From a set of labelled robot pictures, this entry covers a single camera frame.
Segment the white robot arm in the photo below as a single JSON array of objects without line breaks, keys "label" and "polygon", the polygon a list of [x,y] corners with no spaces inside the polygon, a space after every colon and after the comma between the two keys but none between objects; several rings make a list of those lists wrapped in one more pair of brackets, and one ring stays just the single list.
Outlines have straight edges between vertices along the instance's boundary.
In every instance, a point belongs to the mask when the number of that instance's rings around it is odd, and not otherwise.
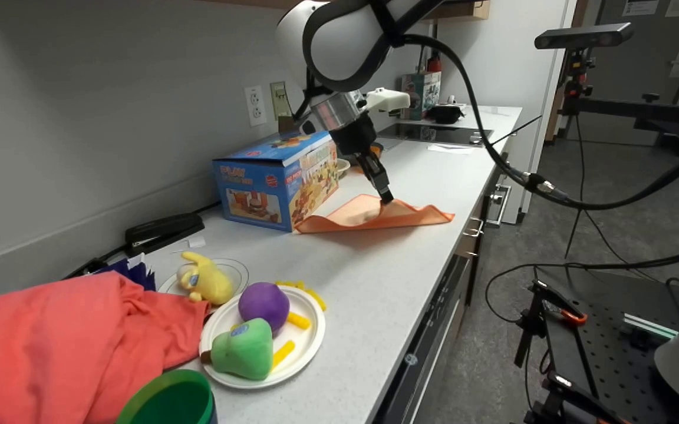
[{"label": "white robot arm", "polygon": [[386,54],[403,45],[447,46],[416,34],[413,26],[443,0],[300,0],[275,24],[275,39],[290,72],[301,85],[301,103],[290,127],[301,134],[327,131],[343,154],[353,158],[383,205],[393,200],[390,176],[372,151],[371,110],[403,100],[403,92],[361,86],[383,68]]}]

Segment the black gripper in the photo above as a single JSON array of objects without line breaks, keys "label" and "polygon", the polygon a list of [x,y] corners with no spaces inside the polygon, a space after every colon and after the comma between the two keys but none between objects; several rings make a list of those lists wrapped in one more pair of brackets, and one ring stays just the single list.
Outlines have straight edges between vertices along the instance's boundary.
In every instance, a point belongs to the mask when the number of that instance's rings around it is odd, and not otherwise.
[{"label": "black gripper", "polygon": [[390,178],[379,158],[372,152],[374,127],[372,119],[361,113],[353,123],[332,128],[332,138],[343,154],[352,154],[364,174],[372,180],[374,190],[379,192],[379,205],[390,205],[393,192],[390,189]]}]

